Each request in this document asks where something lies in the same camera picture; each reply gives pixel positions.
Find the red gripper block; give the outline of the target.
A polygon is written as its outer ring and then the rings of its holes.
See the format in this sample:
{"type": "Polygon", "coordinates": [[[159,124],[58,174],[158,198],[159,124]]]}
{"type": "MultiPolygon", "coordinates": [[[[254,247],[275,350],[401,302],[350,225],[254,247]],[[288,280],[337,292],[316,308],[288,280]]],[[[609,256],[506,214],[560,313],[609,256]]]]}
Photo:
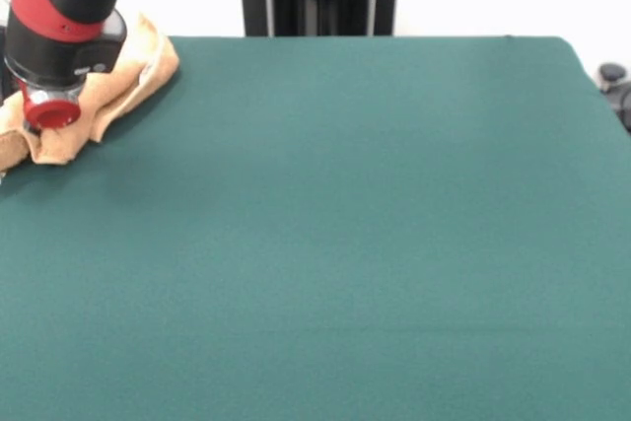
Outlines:
{"type": "Polygon", "coordinates": [[[32,133],[44,129],[60,129],[76,122],[80,115],[81,87],[44,90],[23,86],[24,126],[32,133]]]}

